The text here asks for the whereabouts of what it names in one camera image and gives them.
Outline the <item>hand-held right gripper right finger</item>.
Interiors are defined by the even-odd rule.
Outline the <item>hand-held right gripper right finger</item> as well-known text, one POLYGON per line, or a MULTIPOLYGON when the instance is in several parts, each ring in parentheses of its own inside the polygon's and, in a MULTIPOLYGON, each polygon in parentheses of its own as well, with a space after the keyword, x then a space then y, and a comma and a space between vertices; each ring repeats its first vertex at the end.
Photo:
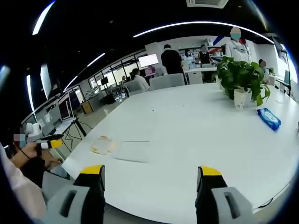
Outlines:
POLYGON ((198 224, 253 224, 252 204, 235 187, 227 186, 220 171, 198 167, 195 200, 198 224))

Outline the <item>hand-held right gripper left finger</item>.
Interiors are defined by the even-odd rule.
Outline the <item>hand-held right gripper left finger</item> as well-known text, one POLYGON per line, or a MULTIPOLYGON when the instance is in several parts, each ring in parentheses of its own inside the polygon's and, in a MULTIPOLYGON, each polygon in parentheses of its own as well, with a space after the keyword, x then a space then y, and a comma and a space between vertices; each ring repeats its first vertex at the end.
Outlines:
POLYGON ((101 224, 105 210, 105 166, 86 167, 72 185, 48 202, 43 224, 101 224))

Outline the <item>person's left hand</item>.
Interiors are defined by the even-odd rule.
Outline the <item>person's left hand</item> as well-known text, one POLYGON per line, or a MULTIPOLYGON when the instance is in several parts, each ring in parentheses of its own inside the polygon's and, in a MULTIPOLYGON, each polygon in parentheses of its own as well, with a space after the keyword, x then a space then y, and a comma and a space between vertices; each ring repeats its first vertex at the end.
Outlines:
POLYGON ((40 148, 37 146, 36 142, 29 142, 23 149, 22 149, 22 154, 23 154, 23 164, 28 162, 31 159, 41 159, 42 154, 40 148))

